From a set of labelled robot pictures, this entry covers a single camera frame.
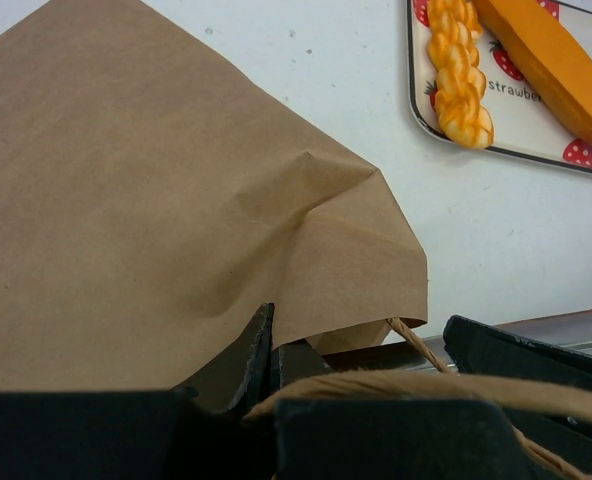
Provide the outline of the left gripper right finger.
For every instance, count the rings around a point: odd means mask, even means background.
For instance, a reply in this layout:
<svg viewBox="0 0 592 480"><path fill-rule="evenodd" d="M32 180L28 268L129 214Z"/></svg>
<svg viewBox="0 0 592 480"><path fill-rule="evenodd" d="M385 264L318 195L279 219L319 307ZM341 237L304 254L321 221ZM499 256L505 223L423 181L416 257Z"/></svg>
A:
<svg viewBox="0 0 592 480"><path fill-rule="evenodd" d="M275 393L298 380L328 372L329 365L306 340L281 345L271 353L270 392Z"/></svg>

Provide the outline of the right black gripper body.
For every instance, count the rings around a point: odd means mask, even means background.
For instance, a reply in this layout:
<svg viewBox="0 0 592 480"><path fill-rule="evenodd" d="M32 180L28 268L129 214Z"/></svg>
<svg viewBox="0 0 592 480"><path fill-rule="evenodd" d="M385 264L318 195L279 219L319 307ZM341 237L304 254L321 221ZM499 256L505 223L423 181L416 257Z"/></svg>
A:
<svg viewBox="0 0 592 480"><path fill-rule="evenodd" d="M564 479L592 479L592 394L488 394L541 465Z"/></svg>

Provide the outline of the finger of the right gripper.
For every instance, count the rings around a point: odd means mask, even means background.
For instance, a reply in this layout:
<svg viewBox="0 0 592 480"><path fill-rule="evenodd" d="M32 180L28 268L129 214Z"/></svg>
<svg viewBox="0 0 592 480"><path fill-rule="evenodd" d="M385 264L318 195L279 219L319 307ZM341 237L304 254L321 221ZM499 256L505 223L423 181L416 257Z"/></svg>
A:
<svg viewBox="0 0 592 480"><path fill-rule="evenodd" d="M461 317L443 331L445 349L462 373L501 376L592 391L592 356L507 333Z"/></svg>

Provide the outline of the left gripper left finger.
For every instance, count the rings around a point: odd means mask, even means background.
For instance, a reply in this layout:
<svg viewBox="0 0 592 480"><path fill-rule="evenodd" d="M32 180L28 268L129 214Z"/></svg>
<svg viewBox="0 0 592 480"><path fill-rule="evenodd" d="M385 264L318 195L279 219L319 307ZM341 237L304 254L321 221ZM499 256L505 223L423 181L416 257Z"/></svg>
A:
<svg viewBox="0 0 592 480"><path fill-rule="evenodd" d="M247 413L269 394L274 305L262 304L242 333L181 382L174 395L189 413Z"/></svg>

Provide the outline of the metal tongs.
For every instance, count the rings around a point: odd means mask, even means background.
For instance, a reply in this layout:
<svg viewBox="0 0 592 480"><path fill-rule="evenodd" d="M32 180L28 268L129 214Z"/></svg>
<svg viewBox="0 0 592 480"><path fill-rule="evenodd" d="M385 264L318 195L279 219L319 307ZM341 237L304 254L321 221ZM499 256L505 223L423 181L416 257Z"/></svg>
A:
<svg viewBox="0 0 592 480"><path fill-rule="evenodd" d="M549 344L553 347L592 356L592 310L552 317L522 320L497 327L510 337L523 337L530 343ZM523 344L502 340L489 332L476 332L474 328L454 332L447 340L431 337L425 344L449 367L459 362L467 366L492 365L501 370L501 363L509 359L516 363ZM325 354L325 361L335 370L350 368L431 370L433 366L411 344L403 341L354 351Z"/></svg>

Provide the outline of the brown paper bag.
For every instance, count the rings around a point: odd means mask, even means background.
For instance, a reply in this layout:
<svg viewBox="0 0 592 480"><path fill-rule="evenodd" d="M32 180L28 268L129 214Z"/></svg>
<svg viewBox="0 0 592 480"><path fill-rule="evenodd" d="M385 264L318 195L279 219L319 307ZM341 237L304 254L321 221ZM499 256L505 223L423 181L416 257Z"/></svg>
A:
<svg viewBox="0 0 592 480"><path fill-rule="evenodd" d="M0 392L173 387L277 343L592 307L592 176L456 149L401 8L50 1L0 34Z"/></svg>

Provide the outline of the long orange fake baguette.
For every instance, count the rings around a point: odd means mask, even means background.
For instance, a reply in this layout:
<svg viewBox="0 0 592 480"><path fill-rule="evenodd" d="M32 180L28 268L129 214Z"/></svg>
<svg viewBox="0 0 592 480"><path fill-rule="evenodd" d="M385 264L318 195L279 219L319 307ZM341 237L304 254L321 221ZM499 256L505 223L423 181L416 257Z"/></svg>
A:
<svg viewBox="0 0 592 480"><path fill-rule="evenodd" d="M537 1L476 1L481 23L557 120L592 145L592 59Z"/></svg>

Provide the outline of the braided yellow fake bread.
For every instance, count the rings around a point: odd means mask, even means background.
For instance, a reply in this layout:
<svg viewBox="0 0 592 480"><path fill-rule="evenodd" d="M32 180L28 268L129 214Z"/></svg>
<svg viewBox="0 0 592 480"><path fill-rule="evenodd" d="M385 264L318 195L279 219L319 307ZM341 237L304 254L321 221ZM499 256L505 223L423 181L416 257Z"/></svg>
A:
<svg viewBox="0 0 592 480"><path fill-rule="evenodd" d="M435 112L442 133L470 149L493 143L494 126L482 105L487 79L479 68L483 28L470 1L430 1L429 59L436 70Z"/></svg>

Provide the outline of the strawberry pattern tray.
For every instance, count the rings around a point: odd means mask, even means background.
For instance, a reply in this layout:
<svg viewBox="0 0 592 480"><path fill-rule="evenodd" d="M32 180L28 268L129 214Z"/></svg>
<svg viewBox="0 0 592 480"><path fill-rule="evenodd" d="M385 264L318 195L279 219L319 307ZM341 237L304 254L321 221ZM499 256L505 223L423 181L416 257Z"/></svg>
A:
<svg viewBox="0 0 592 480"><path fill-rule="evenodd" d="M435 69L427 56L430 38L427 3L406 1L409 104L420 126L440 140L435 106ZM592 58L592 12L578 6L543 1ZM483 105L491 114L495 137L490 152L592 173L592 147L566 131L542 98L511 63L500 42L484 33L478 43L480 68L487 79Z"/></svg>

